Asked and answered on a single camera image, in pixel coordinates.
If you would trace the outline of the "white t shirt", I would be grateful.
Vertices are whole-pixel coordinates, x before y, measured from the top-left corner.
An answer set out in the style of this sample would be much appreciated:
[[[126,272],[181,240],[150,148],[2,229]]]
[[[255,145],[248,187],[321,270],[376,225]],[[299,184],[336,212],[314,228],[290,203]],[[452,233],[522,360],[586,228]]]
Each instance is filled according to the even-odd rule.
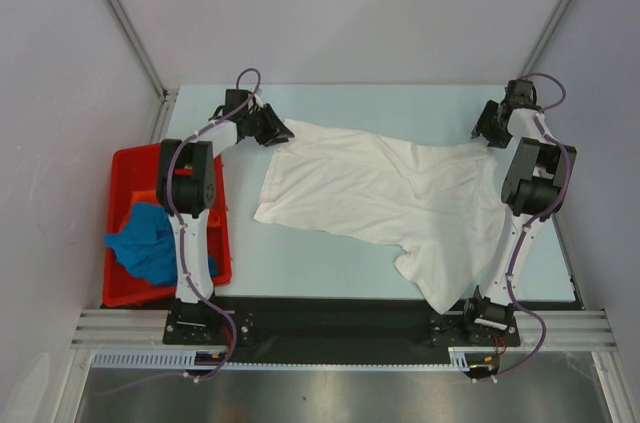
[[[256,221],[397,245],[396,269],[448,311],[493,258],[505,221],[494,155],[288,120]]]

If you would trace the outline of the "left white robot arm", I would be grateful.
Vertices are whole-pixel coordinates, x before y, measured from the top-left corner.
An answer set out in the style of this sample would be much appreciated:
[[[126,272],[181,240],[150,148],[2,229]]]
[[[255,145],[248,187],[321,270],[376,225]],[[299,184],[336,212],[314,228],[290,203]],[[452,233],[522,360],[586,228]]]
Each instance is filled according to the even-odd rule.
[[[294,138],[259,90],[228,89],[205,126],[160,145],[156,198],[174,238],[177,284],[164,329],[166,345],[211,344],[233,321],[214,303],[208,221],[216,199],[214,160],[246,138],[269,147]]]

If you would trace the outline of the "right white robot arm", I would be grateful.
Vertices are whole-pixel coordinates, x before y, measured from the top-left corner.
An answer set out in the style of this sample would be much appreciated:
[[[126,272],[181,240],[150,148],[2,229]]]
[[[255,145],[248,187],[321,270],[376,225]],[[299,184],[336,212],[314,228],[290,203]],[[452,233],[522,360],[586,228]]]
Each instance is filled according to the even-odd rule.
[[[517,147],[502,184],[505,225],[488,275],[465,302],[461,331],[473,345],[490,344],[516,333],[515,312],[520,274],[543,225],[557,213],[569,188],[577,150],[561,143],[549,129],[545,113],[566,98],[566,89],[550,75],[542,78],[561,91],[557,103],[542,107],[534,73],[509,81],[504,98],[486,103],[472,132],[491,148]]]

